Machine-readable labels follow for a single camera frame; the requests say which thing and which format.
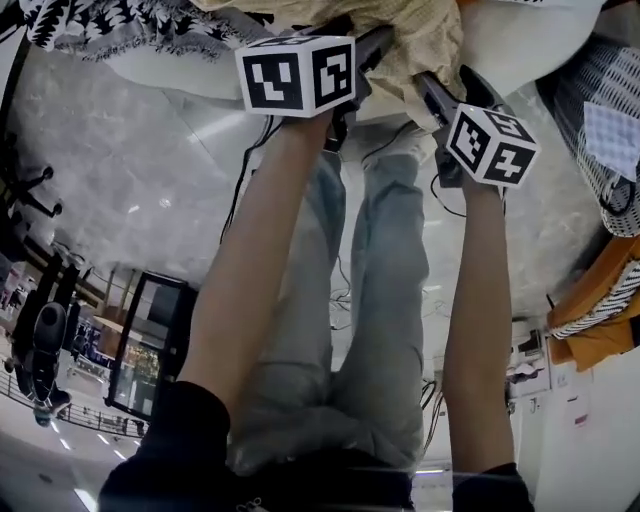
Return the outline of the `person's right white shoe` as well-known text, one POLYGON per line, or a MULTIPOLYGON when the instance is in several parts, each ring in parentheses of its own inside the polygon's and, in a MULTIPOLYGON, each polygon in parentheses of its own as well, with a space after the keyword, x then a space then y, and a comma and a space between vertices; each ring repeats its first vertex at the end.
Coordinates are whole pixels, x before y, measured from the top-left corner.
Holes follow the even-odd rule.
POLYGON ((395 146, 397 155, 410 156, 422 165, 435 154, 436 149, 437 143, 434 137, 415 123, 409 122, 401 127, 395 146))

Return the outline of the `cream yellow garment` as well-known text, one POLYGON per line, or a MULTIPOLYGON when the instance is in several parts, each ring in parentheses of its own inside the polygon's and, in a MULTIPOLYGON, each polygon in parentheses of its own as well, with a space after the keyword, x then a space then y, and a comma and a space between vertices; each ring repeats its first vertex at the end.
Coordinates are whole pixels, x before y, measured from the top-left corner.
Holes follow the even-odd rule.
POLYGON ((347 14, 359 36, 379 25, 394 28, 394 42, 381 63, 367 74, 372 94, 357 114, 360 122, 406 114, 419 126, 431 126, 418 105, 414 77, 430 71, 457 99, 466 90, 459 75, 463 46, 456 0, 191 0, 203 11, 235 7, 273 14, 280 24, 319 26, 347 14))

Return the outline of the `black white zigzag blanket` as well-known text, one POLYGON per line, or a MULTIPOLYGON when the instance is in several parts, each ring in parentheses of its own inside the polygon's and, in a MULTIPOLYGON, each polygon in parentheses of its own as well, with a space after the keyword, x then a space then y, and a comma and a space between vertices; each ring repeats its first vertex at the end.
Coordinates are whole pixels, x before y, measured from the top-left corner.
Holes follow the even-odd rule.
POLYGON ((190 0, 17 0, 27 38, 45 51, 100 62, 139 47, 215 62, 270 35, 271 18, 190 0))

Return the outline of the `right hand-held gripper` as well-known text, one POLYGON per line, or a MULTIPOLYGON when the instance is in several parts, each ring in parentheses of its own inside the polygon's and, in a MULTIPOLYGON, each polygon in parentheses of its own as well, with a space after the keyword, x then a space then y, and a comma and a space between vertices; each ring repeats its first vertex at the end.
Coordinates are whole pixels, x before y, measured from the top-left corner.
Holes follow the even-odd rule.
POLYGON ((463 64, 464 103, 433 73, 418 75, 418 91, 440 129, 436 165, 443 188, 459 188, 465 175, 499 188, 519 188, 540 154, 527 123, 514 116, 502 96, 479 73, 463 64))

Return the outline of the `black office chair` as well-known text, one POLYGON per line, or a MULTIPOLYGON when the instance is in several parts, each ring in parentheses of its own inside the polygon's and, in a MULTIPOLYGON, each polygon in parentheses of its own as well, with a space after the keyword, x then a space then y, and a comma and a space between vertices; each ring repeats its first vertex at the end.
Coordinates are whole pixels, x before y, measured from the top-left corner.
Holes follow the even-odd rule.
POLYGON ((26 250, 24 242, 18 234, 18 225, 22 214, 15 210, 16 203, 31 207, 49 218, 62 213, 63 205, 57 202, 52 209, 46 208, 37 200, 31 190, 54 176, 54 170, 46 166, 39 177, 20 180, 15 167, 0 164, 0 181, 4 189, 0 192, 0 254, 11 263, 24 261, 26 250))

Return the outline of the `black glass cabinet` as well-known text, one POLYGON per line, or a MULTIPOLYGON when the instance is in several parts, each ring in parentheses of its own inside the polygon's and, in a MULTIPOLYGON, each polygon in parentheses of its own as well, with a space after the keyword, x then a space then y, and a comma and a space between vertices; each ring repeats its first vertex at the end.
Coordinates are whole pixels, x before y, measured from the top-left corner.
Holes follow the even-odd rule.
POLYGON ((180 372, 188 350, 197 291, 144 271, 124 319, 105 404, 149 421, 180 372))

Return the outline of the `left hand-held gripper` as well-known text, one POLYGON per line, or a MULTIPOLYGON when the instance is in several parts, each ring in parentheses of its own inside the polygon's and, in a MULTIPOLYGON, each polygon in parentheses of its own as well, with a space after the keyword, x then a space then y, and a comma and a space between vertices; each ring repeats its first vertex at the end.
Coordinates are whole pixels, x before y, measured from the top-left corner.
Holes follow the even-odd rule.
POLYGON ((282 118, 333 115, 324 148, 339 150, 348 123, 370 93, 364 74, 375 69, 393 43, 381 25, 357 38, 295 35, 256 41, 235 52, 247 112, 282 118))

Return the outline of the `person's left forearm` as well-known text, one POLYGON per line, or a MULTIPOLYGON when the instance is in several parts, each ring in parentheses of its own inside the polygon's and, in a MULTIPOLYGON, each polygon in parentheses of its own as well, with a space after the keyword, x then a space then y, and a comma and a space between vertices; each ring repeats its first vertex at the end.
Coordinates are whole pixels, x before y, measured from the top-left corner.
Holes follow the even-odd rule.
POLYGON ((200 289, 180 380, 235 413, 277 304, 297 216, 331 112, 285 123, 240 201, 200 289))

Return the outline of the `black white striped blanket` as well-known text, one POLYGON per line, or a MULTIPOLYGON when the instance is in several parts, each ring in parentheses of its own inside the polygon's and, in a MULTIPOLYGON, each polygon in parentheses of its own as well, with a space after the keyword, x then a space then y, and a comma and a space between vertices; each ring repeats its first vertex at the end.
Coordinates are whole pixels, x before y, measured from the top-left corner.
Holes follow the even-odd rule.
POLYGON ((556 339, 565 339, 618 315, 629 306, 639 289, 640 260, 631 260, 607 295, 580 318, 552 328, 551 335, 556 339))

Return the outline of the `round white wooden table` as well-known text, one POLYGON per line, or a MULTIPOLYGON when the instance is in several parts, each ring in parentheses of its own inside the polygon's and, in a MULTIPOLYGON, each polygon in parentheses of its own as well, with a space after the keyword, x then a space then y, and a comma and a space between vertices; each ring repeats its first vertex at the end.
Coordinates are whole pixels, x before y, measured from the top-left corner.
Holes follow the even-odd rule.
MULTIPOLYGON (((509 94, 556 69, 591 33, 603 0, 456 0, 461 14, 465 64, 498 92, 509 94)), ((297 26, 266 22, 270 35, 286 36, 297 26)), ((230 52, 215 62, 199 55, 174 56, 139 47, 108 59, 128 79, 201 96, 236 99, 238 71, 230 69, 230 52)))

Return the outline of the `light blue checked shirt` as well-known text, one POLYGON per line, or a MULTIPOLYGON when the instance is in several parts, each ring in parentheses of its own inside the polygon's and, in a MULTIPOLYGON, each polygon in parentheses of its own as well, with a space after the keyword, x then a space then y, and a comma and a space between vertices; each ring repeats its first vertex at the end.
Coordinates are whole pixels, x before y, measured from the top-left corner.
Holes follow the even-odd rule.
POLYGON ((583 112, 587 154, 635 182, 640 164, 640 119, 592 102, 584 103, 583 112))

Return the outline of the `orange sofa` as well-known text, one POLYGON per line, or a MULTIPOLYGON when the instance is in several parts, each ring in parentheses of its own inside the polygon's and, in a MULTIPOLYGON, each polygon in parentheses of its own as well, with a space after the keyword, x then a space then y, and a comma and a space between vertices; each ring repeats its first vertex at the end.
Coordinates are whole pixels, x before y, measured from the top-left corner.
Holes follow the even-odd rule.
POLYGON ((631 260, 640 260, 640 235, 612 238, 595 262, 547 314, 549 357, 554 365, 573 362, 578 372, 611 356, 640 348, 640 289, 629 306, 610 319, 565 339, 550 333, 586 314, 608 294, 631 260))

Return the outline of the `white woven laundry basket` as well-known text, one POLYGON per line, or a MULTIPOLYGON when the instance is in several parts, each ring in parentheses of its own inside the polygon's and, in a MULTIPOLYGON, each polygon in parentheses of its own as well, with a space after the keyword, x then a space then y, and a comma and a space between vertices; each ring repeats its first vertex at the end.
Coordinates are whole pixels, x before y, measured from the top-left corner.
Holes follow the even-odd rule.
POLYGON ((566 64, 536 81, 608 231, 640 235, 640 164, 630 182, 586 152, 584 103, 592 102, 640 119, 640 48, 592 36, 566 64))

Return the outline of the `person's right forearm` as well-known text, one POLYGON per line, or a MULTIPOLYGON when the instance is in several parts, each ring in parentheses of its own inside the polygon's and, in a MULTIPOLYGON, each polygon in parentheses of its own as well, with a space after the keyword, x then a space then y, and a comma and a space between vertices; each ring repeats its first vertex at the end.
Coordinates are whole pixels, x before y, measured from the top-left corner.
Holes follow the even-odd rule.
POLYGON ((461 476, 514 460, 505 405, 512 343, 506 222, 497 188, 464 181, 466 220, 446 343, 443 393, 461 476))

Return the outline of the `person's grey trousers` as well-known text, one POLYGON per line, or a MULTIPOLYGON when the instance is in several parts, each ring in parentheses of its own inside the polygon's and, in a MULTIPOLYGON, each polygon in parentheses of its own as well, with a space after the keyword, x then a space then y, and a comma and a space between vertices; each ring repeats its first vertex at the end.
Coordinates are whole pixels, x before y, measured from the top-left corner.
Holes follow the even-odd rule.
POLYGON ((410 471, 423 455, 423 194, 416 160, 364 169, 351 250, 352 342, 331 368, 331 275, 344 226, 341 162, 322 154, 307 187, 265 350, 231 428, 228 463, 249 474, 332 449, 410 471))

